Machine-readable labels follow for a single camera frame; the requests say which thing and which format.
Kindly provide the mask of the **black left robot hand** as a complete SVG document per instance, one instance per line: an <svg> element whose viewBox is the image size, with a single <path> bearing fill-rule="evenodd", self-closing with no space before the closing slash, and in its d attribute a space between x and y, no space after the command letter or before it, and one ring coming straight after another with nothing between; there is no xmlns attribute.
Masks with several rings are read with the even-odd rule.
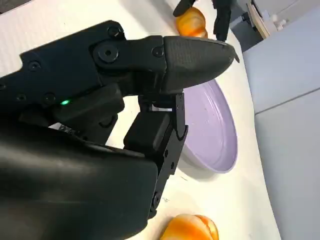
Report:
<svg viewBox="0 0 320 240"><path fill-rule="evenodd" d="M178 18L190 10L195 4L195 0L180 0L173 11L173 16ZM230 27L232 8L234 0L212 0L213 8L216 10L213 34L218 41L225 42Z"/></svg>

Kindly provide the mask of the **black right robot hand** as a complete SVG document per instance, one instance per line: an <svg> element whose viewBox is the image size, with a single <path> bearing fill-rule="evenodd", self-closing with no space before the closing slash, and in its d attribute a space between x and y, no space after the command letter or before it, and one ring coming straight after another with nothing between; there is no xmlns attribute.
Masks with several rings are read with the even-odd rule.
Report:
<svg viewBox="0 0 320 240"><path fill-rule="evenodd" d="M105 21L0 79L0 237L124 240L157 213L187 138L183 90L239 58L223 41L128 40Z"/></svg>

